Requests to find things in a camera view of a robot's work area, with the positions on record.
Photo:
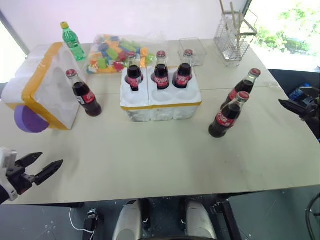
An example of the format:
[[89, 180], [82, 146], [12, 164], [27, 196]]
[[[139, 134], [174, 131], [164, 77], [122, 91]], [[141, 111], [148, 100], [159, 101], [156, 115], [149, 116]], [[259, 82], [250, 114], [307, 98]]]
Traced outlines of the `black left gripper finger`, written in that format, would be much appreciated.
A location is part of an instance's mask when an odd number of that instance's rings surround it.
[[49, 165], [47, 165], [45, 168], [42, 169], [40, 173], [34, 176], [33, 182], [39, 186], [43, 182], [45, 182], [47, 179], [49, 179], [51, 176], [53, 176], [62, 166], [64, 160], [57, 160]]
[[42, 152], [27, 154], [15, 162], [15, 169], [20, 170], [27, 168], [28, 166], [32, 165], [42, 154]]

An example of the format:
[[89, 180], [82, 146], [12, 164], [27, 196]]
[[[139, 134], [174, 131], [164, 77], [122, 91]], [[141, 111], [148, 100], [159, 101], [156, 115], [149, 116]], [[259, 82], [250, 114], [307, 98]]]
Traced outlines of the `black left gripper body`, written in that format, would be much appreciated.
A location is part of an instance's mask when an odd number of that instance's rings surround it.
[[6, 177], [18, 195], [24, 194], [33, 186], [33, 176], [26, 174], [26, 166], [20, 161], [16, 161], [6, 171]]

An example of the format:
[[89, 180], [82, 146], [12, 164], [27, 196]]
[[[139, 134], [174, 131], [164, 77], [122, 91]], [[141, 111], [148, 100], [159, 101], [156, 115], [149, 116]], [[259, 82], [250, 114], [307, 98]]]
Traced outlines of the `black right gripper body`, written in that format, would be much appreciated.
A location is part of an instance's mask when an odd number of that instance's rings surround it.
[[315, 123], [320, 122], [320, 95], [313, 98], [308, 96], [302, 102], [305, 110], [301, 116], [301, 119], [305, 122], [312, 121]]

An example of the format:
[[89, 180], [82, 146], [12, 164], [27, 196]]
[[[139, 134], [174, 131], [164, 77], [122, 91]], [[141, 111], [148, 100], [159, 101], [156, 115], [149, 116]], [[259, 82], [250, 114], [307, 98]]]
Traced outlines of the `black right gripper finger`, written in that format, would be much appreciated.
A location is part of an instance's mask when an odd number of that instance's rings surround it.
[[295, 101], [292, 101], [290, 99], [288, 99], [288, 100], [279, 99], [278, 101], [285, 109], [289, 110], [290, 112], [292, 112], [300, 117], [303, 116], [305, 113], [305, 108], [303, 106], [299, 105]]
[[319, 97], [320, 96], [320, 90], [316, 87], [300, 87], [299, 88], [305, 95], [309, 97]]

